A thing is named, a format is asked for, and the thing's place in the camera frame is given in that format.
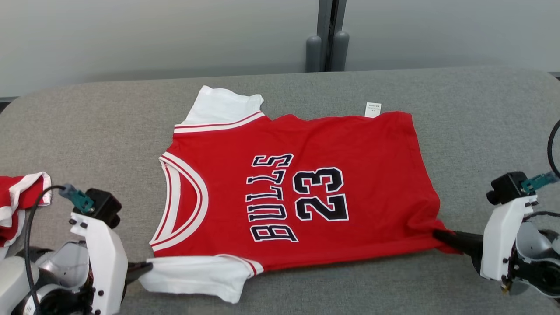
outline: white sleeve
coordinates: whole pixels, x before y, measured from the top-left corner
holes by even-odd
[[[213,89],[205,85],[200,89],[193,107],[181,125],[237,122],[260,111],[263,101],[260,94],[245,96],[227,89]]]
[[[153,269],[139,281],[150,292],[216,295],[230,303],[239,302],[245,280],[255,274],[246,260],[229,255],[160,257],[147,262]]]

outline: black cable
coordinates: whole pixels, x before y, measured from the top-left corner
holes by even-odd
[[[558,121],[552,131],[550,132],[550,136],[548,137],[548,144],[547,144],[547,156],[548,156],[548,164],[550,164],[550,168],[556,174],[558,178],[560,178],[560,172],[558,168],[556,168],[556,164],[554,163],[554,157],[552,156],[552,142],[554,141],[554,137],[556,136],[556,132],[560,128],[560,121]]]
[[[39,305],[39,297],[37,296],[37,288],[35,287],[35,283],[33,282],[33,273],[31,271],[31,259],[30,259],[30,253],[29,253],[29,236],[31,235],[31,223],[33,222],[33,217],[35,216],[35,211],[37,211],[37,207],[39,207],[39,204],[41,203],[41,200],[43,199],[43,196],[45,196],[45,194],[53,189],[65,189],[64,186],[60,186],[60,185],[53,185],[50,186],[49,188],[43,190],[43,192],[41,193],[41,195],[39,197],[37,197],[37,200],[35,201],[35,204],[33,204],[33,207],[31,207],[31,209],[29,209],[29,217],[27,218],[27,225],[25,226],[25,236],[24,236],[24,251],[25,251],[25,273],[27,274],[27,282],[29,283],[29,294],[31,295],[31,298],[33,298],[33,303],[35,304],[35,314],[36,315],[41,315],[41,307]]]
[[[555,217],[560,217],[559,213],[556,212],[551,212],[551,211],[537,211],[537,212],[533,212],[532,214],[526,216],[523,218],[523,222],[531,219],[532,217],[536,217],[539,215],[549,215],[549,216],[555,216]]]

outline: folded red cloth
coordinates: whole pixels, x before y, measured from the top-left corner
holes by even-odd
[[[30,208],[37,197],[51,186],[45,172],[25,176],[0,176],[0,260],[24,227],[24,209]],[[50,204],[51,192],[46,193],[39,206]]]

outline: red jersey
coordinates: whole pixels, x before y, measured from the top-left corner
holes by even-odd
[[[440,201],[410,114],[271,120],[261,102],[204,87],[189,116],[224,104],[239,113],[175,126],[160,157],[168,197],[152,262],[227,257],[253,276],[442,246],[432,237],[444,228]]]
[[[8,247],[16,241],[24,227],[25,211],[31,208],[41,192],[50,186],[45,172],[25,176],[0,176],[0,261]],[[50,204],[51,192],[46,193],[39,206]]]

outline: teal connector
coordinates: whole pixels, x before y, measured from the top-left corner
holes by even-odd
[[[70,199],[70,201],[74,204],[74,207],[84,214],[93,211],[92,207],[94,206],[94,201],[91,198],[87,197],[86,194],[77,190],[71,184],[65,184],[64,187],[64,190],[58,191],[59,195],[66,199]]]
[[[521,186],[523,187],[523,192],[529,194],[536,191],[539,188],[543,188],[548,184],[556,183],[559,180],[560,178],[558,178],[556,174],[551,171],[524,180],[523,182],[521,182]]]

